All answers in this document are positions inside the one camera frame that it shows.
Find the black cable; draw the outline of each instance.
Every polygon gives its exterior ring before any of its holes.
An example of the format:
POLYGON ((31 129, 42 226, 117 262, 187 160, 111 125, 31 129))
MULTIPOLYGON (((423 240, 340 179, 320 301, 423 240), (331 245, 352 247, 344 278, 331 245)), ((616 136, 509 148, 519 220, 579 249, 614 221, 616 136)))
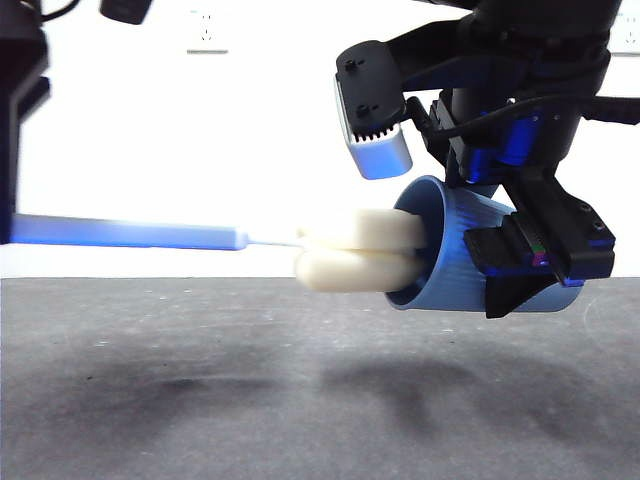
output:
POLYGON ((407 99, 407 113, 416 128, 433 141, 469 135, 477 130, 493 127, 503 120, 534 114, 536 110, 548 106, 575 108, 587 120, 625 123, 627 125, 640 123, 640 98, 548 95, 521 100, 453 128, 436 130, 426 115, 420 100, 417 97, 407 99))
POLYGON ((48 22, 49 20, 55 20, 56 18, 66 15, 71 10, 76 8, 79 3, 80 3, 80 0, 71 0, 66 7, 62 7, 60 10, 56 10, 55 12, 51 12, 46 15, 42 15, 42 21, 48 22))

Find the wall outlet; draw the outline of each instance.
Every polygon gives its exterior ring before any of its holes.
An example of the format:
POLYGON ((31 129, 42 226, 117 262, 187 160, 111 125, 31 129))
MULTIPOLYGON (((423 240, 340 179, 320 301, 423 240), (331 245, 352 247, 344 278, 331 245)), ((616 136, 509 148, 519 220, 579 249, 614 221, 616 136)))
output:
POLYGON ((185 2, 186 52, 191 55, 225 54, 229 52, 225 39, 223 15, 213 0, 185 2))
POLYGON ((614 55, 640 55, 640 2, 622 4, 611 29, 609 50, 614 55))

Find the gray table surface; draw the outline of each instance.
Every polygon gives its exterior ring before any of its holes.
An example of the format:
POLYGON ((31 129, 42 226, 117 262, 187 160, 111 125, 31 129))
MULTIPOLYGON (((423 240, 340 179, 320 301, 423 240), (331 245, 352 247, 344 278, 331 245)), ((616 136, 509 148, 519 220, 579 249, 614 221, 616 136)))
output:
POLYGON ((2 282, 4 480, 640 479, 640 279, 560 314, 2 282))

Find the white tip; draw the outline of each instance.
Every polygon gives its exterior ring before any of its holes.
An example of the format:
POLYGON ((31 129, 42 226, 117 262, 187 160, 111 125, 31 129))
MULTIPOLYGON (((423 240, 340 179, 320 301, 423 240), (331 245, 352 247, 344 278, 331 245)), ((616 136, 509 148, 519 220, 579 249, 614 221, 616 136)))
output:
POLYGON ((321 292, 395 292, 423 268, 410 255, 316 248, 298 257, 295 270, 301 283, 321 292))
POLYGON ((405 252, 427 243, 421 218, 394 209, 335 213, 309 222, 298 234, 312 245, 341 250, 405 252))

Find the blue cup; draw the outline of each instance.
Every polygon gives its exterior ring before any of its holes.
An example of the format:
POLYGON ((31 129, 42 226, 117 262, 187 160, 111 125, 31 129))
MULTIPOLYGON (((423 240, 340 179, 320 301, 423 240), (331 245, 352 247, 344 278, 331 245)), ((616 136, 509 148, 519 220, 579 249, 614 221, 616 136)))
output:
MULTIPOLYGON (((399 310, 485 311, 485 276, 475 267, 464 242, 472 228, 497 227, 514 210, 464 188, 451 189, 432 176, 415 180, 395 208, 420 215, 427 248, 424 273, 412 285, 387 293, 399 310)), ((517 312, 557 312, 569 306, 579 287, 554 284, 516 309, 517 312)))

